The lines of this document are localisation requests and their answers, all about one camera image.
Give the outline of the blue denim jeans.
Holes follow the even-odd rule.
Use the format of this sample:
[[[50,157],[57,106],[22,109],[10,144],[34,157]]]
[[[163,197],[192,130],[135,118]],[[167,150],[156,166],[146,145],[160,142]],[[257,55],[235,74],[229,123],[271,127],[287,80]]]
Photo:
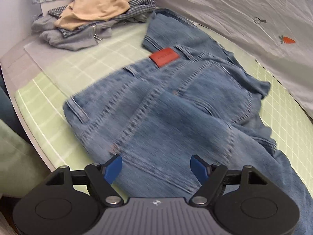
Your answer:
[[[252,165],[298,205],[296,234],[312,234],[312,197],[259,116],[271,85],[249,75],[208,34],[169,9],[150,18],[151,56],[98,80],[63,106],[96,162],[119,154],[128,196],[190,198],[191,156],[229,169]]]

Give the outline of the green grid cutting mat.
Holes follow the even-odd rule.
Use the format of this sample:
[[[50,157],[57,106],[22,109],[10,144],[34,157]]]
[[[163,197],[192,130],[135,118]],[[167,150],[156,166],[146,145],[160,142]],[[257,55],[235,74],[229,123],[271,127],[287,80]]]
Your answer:
[[[91,163],[85,149],[70,129],[63,113],[65,100],[108,74],[146,58],[141,42],[146,24],[124,23],[97,46],[71,52],[35,39],[23,47],[34,63],[36,75],[19,85],[15,100],[32,135],[53,168],[73,170]],[[312,190],[312,122],[289,92],[260,63],[236,44],[206,29],[206,33],[233,52],[248,74],[271,84],[262,101],[261,119],[272,129],[279,150],[289,158],[303,183]]]

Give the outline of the grey zip hoodie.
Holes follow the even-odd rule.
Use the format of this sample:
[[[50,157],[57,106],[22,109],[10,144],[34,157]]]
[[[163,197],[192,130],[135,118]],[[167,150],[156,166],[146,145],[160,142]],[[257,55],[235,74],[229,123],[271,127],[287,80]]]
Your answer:
[[[118,23],[116,20],[93,22],[82,29],[68,31],[56,28],[55,21],[53,16],[44,16],[32,23],[31,30],[52,47],[70,51],[96,46],[103,39],[112,36],[112,27]]]

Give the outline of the grey carrot-print backdrop sheet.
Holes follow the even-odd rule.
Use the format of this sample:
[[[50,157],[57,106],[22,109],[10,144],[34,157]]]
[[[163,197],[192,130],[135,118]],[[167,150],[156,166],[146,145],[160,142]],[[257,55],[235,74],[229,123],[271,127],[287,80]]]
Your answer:
[[[312,0],[156,0],[146,21],[120,21],[112,32],[124,23],[147,25],[141,72],[196,56],[242,67],[210,29],[255,57],[312,115]]]

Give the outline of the beige garment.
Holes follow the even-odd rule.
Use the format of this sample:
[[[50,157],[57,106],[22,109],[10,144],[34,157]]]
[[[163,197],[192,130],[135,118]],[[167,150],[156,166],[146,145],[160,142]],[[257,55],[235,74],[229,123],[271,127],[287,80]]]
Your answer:
[[[92,21],[108,21],[130,9],[130,0],[74,0],[63,10],[55,27],[73,31]]]

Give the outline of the blue checked shirt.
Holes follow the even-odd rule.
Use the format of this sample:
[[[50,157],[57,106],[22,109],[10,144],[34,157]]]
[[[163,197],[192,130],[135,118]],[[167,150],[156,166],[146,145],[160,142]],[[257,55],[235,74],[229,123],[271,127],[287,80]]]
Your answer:
[[[152,12],[156,8],[156,0],[130,0],[130,9],[124,12],[123,14],[116,16],[110,20],[116,20],[117,22],[125,21],[125,20],[131,20],[135,22],[144,22],[146,21],[146,14]],[[53,16],[56,18],[56,21],[62,14],[63,10],[65,10],[66,7],[58,7],[55,9],[52,9],[48,12],[48,15]],[[92,21],[90,23],[84,24],[75,30],[82,29],[83,27],[86,27],[87,25],[90,25],[93,22],[101,22],[101,21]]]

